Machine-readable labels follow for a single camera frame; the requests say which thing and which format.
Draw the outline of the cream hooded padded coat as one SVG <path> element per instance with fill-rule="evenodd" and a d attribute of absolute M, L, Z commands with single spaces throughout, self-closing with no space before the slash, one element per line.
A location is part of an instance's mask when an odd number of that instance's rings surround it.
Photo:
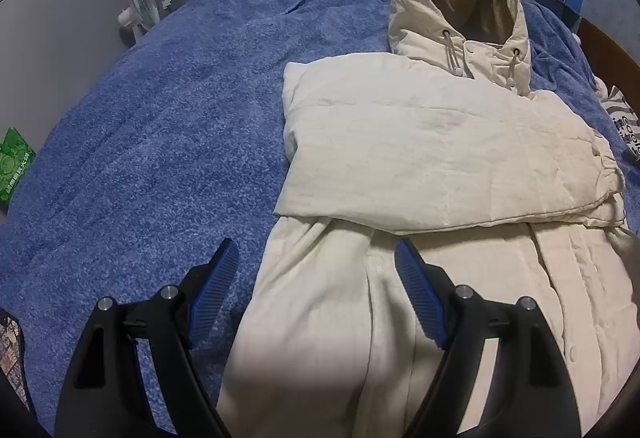
<path fill-rule="evenodd" d="M 532 88 L 521 0 L 392 0 L 390 48 L 289 63 L 290 168 L 217 403 L 235 437 L 399 437 L 442 355 L 394 263 L 536 300 L 592 429 L 639 358 L 625 178 Z"/>

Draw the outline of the green printed bag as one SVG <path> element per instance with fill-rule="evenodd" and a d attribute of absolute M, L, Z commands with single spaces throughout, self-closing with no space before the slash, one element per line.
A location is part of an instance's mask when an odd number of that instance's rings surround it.
<path fill-rule="evenodd" d="M 6 130 L 0 153 L 0 203 L 7 210 L 15 188 L 32 164 L 36 152 L 14 127 Z"/>

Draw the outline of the blue fluffy bed blanket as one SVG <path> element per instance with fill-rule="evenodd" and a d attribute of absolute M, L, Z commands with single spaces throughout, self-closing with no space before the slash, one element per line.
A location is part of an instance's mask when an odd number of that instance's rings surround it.
<path fill-rule="evenodd" d="M 248 300 L 285 175 L 286 62 L 385 44 L 390 0 L 191 0 L 53 129 L 1 228 L 1 369 L 51 427 L 96 299 L 150 294 L 239 244 L 195 360 L 210 392 Z"/>

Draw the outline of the zebra striped pillow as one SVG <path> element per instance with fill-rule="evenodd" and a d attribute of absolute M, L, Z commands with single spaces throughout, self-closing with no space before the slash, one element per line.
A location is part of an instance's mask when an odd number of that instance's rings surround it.
<path fill-rule="evenodd" d="M 599 89 L 597 97 L 600 106 L 611 117 L 620 138 L 626 144 L 626 158 L 638 166 L 640 158 L 639 117 L 631 109 L 620 88 L 616 86 L 611 89 L 606 87 Z"/>

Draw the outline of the brown wooden headboard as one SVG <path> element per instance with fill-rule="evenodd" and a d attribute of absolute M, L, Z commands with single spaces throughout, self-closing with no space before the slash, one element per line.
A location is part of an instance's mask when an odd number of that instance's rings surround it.
<path fill-rule="evenodd" d="M 634 112 L 639 113 L 640 68 L 638 63 L 608 37 L 600 28 L 585 18 L 579 22 L 577 35 L 582 51 L 595 76 L 608 88 L 618 88 Z"/>

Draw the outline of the white desk fan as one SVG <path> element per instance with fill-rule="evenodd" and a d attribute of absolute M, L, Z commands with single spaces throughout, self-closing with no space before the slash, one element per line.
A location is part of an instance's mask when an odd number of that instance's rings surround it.
<path fill-rule="evenodd" d="M 134 46 L 172 10 L 172 0 L 127 0 L 127 7 L 117 17 L 122 42 L 127 47 Z"/>

